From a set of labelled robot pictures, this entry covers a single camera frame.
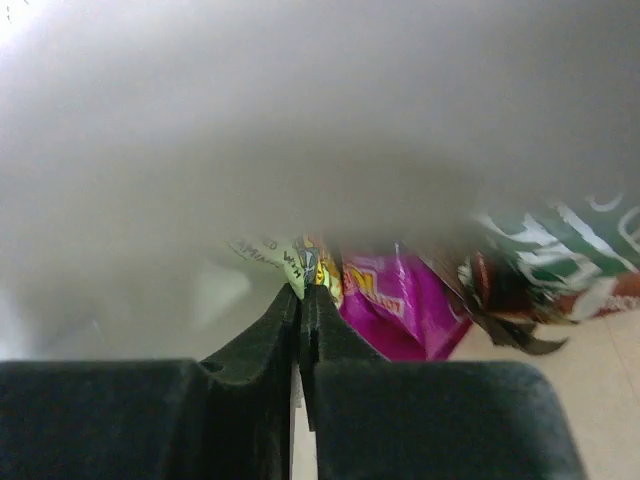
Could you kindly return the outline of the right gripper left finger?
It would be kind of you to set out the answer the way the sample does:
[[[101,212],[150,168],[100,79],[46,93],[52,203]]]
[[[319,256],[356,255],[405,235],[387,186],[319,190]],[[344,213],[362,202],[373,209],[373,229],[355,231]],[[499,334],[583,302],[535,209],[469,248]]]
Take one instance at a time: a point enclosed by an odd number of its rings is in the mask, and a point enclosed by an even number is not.
[[[2,477],[289,478],[299,305],[283,287],[202,361],[3,363]]]

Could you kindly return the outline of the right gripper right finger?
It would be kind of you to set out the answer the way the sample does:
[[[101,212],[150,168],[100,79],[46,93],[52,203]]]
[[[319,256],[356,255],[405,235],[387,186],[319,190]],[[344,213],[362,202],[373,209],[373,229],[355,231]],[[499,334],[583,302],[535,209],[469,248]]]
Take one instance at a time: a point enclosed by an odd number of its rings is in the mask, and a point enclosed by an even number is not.
[[[550,382],[512,361],[391,362],[325,287],[301,305],[299,364],[322,479],[583,479]]]

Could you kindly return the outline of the yellow candy bag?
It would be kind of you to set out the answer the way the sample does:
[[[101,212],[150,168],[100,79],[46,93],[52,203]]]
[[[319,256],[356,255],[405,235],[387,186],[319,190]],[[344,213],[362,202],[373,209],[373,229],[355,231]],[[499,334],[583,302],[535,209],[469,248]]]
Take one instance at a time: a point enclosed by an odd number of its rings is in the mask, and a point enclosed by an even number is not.
[[[322,238],[302,235],[294,246],[304,270],[304,283],[326,287],[334,305],[340,309],[344,300],[341,273]]]

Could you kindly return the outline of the light green snack packet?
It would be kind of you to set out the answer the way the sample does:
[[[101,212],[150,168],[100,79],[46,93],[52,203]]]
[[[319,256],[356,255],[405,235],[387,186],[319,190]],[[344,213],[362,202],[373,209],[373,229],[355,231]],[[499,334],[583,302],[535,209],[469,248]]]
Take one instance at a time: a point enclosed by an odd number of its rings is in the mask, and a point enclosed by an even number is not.
[[[241,258],[280,270],[300,300],[306,287],[315,282],[317,255],[300,243],[301,237],[267,235],[236,236],[227,245]]]

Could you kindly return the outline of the green chips bag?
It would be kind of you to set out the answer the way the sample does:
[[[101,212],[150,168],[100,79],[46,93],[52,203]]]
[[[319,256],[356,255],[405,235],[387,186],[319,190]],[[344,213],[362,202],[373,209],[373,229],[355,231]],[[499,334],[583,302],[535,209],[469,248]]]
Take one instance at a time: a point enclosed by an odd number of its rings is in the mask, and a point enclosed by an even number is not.
[[[623,194],[533,212],[483,211],[473,226],[457,276],[494,345],[548,355],[566,342],[536,337],[538,326],[638,310],[639,205]]]

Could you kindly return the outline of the beige paper bag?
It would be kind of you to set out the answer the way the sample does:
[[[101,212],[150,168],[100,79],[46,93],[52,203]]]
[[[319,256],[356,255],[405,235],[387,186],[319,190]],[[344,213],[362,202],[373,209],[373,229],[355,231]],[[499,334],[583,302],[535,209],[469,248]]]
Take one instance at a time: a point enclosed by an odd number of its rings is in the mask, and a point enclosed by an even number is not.
[[[1,366],[204,360],[291,288],[236,236],[321,237],[341,274],[398,243],[446,285],[477,213],[618,194],[635,1],[1,9]]]

